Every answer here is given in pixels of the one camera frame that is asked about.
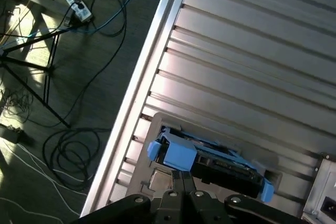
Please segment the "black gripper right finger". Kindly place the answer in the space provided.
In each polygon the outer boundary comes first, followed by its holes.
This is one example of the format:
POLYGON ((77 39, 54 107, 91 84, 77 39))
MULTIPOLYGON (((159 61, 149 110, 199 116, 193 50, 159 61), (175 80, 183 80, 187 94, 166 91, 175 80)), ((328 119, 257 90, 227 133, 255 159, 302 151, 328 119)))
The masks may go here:
POLYGON ((244 195, 230 195, 224 202, 198 191, 190 172, 183 173, 184 188, 199 223, 302 223, 298 217, 244 195))

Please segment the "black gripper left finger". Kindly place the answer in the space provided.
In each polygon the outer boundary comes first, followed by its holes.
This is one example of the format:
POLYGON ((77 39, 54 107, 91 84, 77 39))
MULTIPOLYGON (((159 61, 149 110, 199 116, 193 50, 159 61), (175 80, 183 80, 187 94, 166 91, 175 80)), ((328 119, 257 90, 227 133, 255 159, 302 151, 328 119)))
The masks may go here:
POLYGON ((111 203, 72 223, 181 223, 183 207, 182 172, 172 171, 173 188, 161 197, 133 194, 111 203))

